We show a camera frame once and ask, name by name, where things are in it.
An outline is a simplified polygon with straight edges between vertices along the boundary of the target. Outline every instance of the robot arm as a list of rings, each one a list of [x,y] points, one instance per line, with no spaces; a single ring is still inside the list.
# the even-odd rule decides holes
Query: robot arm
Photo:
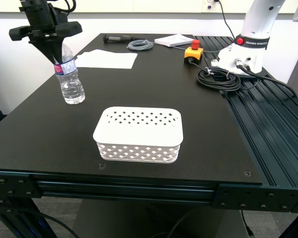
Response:
[[[212,66],[245,74],[236,68],[236,62],[239,61],[248,65],[255,73],[261,72],[269,36],[284,2],[285,0],[255,0],[246,14],[241,34],[235,38],[234,43],[219,52],[218,59],[212,62]],[[294,21],[298,21],[298,8]]]
[[[62,43],[65,37],[76,35],[82,32],[81,25],[77,22],[68,22],[67,13],[75,10],[76,1],[73,0],[71,9],[54,8],[48,0],[20,0],[29,26],[13,28],[9,36],[13,41],[20,41],[29,37],[30,44],[33,44],[52,63],[54,59],[62,63]]]

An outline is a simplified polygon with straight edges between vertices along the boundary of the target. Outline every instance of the bottle label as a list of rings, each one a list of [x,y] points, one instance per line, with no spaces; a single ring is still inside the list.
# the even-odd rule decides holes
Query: bottle label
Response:
[[[54,65],[55,74],[57,74],[57,75],[66,75],[66,74],[74,72],[76,69],[77,69],[77,67],[75,65],[74,59],[72,59],[68,62],[62,63],[62,64]]]

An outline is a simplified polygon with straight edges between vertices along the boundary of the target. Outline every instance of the red button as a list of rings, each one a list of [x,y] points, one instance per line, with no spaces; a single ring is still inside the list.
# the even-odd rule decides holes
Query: red button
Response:
[[[193,40],[193,41],[192,41],[191,48],[192,48],[193,50],[197,50],[199,47],[200,47],[200,41],[199,41],[199,40]]]
[[[238,38],[236,40],[236,42],[239,44],[239,45],[243,45],[244,44],[244,39],[243,38]]]

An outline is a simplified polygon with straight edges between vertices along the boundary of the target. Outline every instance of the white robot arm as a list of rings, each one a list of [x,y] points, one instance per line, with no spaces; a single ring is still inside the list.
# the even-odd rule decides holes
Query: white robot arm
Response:
[[[236,62],[248,65],[251,71],[262,71],[263,55],[276,17],[285,0],[255,0],[246,14],[241,34],[234,43],[219,52],[212,66],[224,68],[237,74],[245,74],[236,68]],[[293,18],[298,21],[298,9]]]

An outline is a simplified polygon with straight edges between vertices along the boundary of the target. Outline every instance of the screwdriver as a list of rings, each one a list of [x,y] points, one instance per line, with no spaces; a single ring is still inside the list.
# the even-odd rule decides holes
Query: screwdriver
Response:
[[[144,39],[143,38],[137,38],[137,37],[130,37],[130,36],[115,36],[115,35],[105,34],[103,40],[104,40],[105,43],[107,43],[108,41],[131,42],[131,41],[144,40]]]

